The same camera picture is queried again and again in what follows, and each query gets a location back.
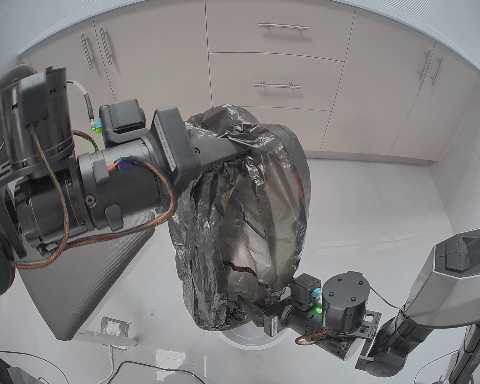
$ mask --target drawer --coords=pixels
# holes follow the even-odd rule
[[[304,151],[319,151],[327,129],[329,111],[293,108],[246,108],[257,120],[281,124],[296,134]]]
[[[341,61],[272,53],[209,57],[213,105],[331,111],[343,68]]]
[[[330,0],[206,0],[208,48],[345,61],[354,9]]]

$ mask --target silver bar handle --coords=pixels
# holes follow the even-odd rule
[[[268,22],[265,23],[258,23],[259,27],[274,27],[274,28],[291,28],[291,29],[301,29],[303,31],[308,31],[308,27],[303,25],[291,25],[291,24],[270,24]]]
[[[103,28],[100,28],[100,37],[102,38],[103,49],[105,51],[105,55],[107,56],[107,63],[108,65],[112,65],[112,54],[108,49],[107,32]]]
[[[423,65],[423,69],[421,70],[421,72],[419,71],[419,74],[420,74],[420,81],[422,81],[422,80],[423,80],[423,77],[424,77],[424,75],[426,75],[426,73],[425,73],[425,68],[426,68],[426,66],[427,66],[427,64],[428,64],[428,59],[430,58],[430,52],[431,52],[431,50],[430,50],[430,49],[428,50],[428,53],[427,53],[427,52],[425,52],[425,55],[427,55],[427,58],[425,59],[425,64]]]
[[[93,69],[93,59],[90,56],[90,51],[88,50],[87,40],[88,38],[85,37],[84,34],[82,34],[82,45],[84,47],[85,56],[87,56],[88,68]]]
[[[263,80],[261,83],[255,84],[256,87],[265,87],[265,88],[291,88],[291,89],[300,89],[299,85],[295,85],[292,82],[288,84],[267,84]]]
[[[435,86],[435,83],[437,82],[438,79],[438,72],[440,71],[440,67],[442,66],[442,61],[444,60],[444,57],[440,57],[437,59],[438,61],[438,67],[437,67],[437,72],[435,72],[435,76],[430,76],[432,78],[432,85]]]

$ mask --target black trash bag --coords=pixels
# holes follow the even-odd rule
[[[183,300],[210,331],[245,324],[238,295],[265,307],[298,268],[307,229],[310,171],[297,137],[232,105],[191,117],[192,138],[227,137],[251,148],[206,170],[180,196],[169,230]]]

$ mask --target barcode label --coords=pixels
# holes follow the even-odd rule
[[[170,169],[173,172],[177,167],[177,163],[175,163],[175,159],[173,158],[172,151],[170,151],[170,146],[168,145],[168,141],[165,137],[162,125],[160,124],[160,119],[158,118],[157,114],[155,114],[153,121],[156,126],[156,130],[158,131],[158,138],[162,143],[163,152],[165,152],[165,157],[167,158],[168,165],[170,166]]]
[[[272,336],[275,336],[278,332],[278,316],[272,319]]]

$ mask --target white countertop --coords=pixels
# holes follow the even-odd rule
[[[72,24],[139,1],[144,0],[2,0],[0,66],[15,54],[24,53],[39,41]],[[480,69],[478,0],[333,1],[364,8],[409,25],[451,48]],[[29,28],[19,28],[20,20]]]

